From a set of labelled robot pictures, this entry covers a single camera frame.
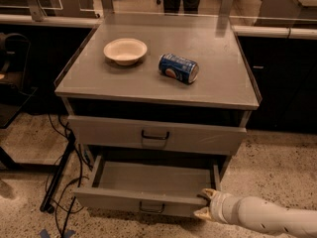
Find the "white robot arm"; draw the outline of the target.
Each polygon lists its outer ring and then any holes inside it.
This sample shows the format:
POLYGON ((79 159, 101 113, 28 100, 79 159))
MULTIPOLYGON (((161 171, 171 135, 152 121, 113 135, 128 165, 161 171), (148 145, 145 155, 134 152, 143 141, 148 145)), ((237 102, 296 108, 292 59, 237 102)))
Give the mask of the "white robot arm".
POLYGON ((231 224, 263 234, 317 238, 317 211, 279 206, 255 196, 234 196, 212 188, 202 190, 209 205, 194 212, 202 220, 231 224))

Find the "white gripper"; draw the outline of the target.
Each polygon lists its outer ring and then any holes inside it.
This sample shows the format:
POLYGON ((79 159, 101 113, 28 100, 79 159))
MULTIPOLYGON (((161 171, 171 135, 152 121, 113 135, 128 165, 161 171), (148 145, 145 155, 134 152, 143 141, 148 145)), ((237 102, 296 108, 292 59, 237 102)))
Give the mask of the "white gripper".
POLYGON ((201 192, 209 199, 211 199, 211 203, 210 209, 208 207, 203 207, 194 212, 194 215, 197 218, 206 221, 211 221, 213 217, 217 222, 220 223, 237 223, 236 204, 239 201, 239 199, 236 196, 230 193, 217 191, 213 188, 203 188, 201 192))

